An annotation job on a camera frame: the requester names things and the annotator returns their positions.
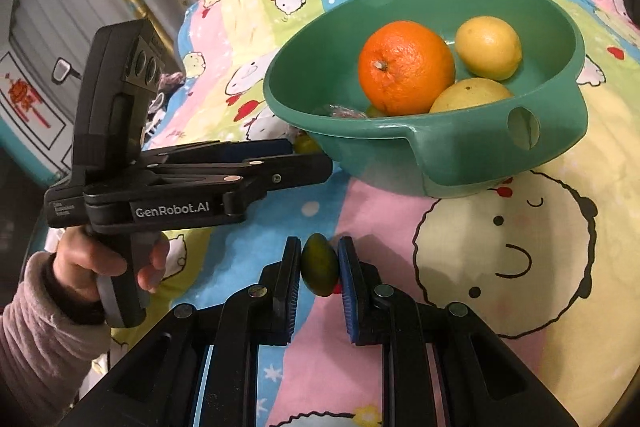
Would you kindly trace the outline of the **left hand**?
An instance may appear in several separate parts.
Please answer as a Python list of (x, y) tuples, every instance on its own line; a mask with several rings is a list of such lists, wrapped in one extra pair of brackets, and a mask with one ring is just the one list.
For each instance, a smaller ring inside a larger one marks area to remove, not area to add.
[[(139, 287), (144, 291), (155, 291), (166, 269), (169, 241), (160, 234), (145, 262), (137, 274)], [(88, 305), (100, 300), (96, 277), (119, 277), (127, 269), (126, 260), (115, 251), (89, 236), (81, 227), (68, 228), (58, 242), (53, 261), (55, 280), (65, 295), (75, 303)]]

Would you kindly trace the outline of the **pink sleeve left forearm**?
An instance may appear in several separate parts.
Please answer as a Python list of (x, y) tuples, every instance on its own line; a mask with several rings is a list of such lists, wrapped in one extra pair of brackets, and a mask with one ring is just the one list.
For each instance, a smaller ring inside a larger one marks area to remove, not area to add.
[(1, 313), (1, 412), (13, 426), (58, 425), (91, 362), (110, 347), (101, 305), (78, 305), (64, 295), (54, 260), (32, 255)]

